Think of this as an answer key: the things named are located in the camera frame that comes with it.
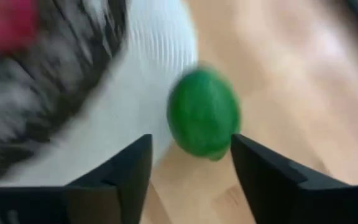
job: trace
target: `wooden floor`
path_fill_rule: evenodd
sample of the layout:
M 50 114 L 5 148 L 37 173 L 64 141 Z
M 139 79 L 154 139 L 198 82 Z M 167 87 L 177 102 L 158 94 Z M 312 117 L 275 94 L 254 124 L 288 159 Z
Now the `wooden floor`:
M 358 27 L 338 2 L 187 0 L 201 60 L 242 100 L 242 133 L 358 184 Z M 142 223 L 254 221 L 230 155 L 213 163 L 173 146 L 154 170 Z

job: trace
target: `green ball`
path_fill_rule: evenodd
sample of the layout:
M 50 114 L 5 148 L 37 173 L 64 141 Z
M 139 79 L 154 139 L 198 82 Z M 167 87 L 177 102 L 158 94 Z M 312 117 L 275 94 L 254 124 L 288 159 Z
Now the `green ball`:
M 231 135 L 241 128 L 241 112 L 230 84 L 216 71 L 200 67 L 172 90 L 167 118 L 173 138 L 186 152 L 220 160 Z

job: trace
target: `floor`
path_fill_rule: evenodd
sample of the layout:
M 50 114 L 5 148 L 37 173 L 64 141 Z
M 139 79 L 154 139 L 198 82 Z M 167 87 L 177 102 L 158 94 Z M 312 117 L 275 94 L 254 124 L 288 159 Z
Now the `floor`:
M 242 133 L 358 184 L 358 26 L 340 1 L 186 0 L 201 60 L 232 81 Z M 172 146 L 152 174 L 142 224 L 254 223 L 231 156 Z

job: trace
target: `red object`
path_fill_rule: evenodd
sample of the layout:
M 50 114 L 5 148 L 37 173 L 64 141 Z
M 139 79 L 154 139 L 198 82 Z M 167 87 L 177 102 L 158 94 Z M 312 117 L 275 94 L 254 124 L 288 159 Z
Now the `red object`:
M 0 0 L 0 54 L 28 47 L 36 31 L 35 0 Z

